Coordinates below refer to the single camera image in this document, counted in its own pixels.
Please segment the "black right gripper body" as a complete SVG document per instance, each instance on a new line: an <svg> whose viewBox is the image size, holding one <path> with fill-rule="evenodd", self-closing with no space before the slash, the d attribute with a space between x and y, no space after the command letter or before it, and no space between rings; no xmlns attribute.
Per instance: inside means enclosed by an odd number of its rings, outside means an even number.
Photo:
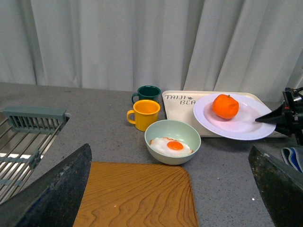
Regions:
<svg viewBox="0 0 303 227"><path fill-rule="evenodd" d="M283 91L284 102L278 108L281 114L276 131L286 136L295 135L298 145L303 145L303 88L286 87Z"/></svg>

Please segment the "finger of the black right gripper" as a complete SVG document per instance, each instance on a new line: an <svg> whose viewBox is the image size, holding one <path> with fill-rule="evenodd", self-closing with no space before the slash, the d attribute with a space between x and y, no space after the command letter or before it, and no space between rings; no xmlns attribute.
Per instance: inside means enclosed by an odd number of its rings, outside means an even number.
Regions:
<svg viewBox="0 0 303 227"><path fill-rule="evenodd" d="M269 124L283 124L284 123L284 115L283 115L284 105L281 104L277 109L272 112L256 118L256 122L269 123Z"/></svg>

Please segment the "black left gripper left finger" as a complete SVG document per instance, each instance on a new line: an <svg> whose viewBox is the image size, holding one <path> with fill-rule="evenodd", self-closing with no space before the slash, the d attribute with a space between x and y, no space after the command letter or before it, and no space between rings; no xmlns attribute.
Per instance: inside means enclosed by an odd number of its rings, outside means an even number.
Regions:
<svg viewBox="0 0 303 227"><path fill-rule="evenodd" d="M2 227L71 227L87 185L92 153L84 144L0 205Z"/></svg>

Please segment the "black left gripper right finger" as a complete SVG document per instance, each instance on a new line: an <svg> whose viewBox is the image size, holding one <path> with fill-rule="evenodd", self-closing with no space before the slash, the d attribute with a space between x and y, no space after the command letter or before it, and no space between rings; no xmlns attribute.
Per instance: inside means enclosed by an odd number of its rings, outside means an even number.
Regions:
<svg viewBox="0 0 303 227"><path fill-rule="evenodd" d="M249 164L263 203L276 227L303 225L303 174L253 146Z"/></svg>

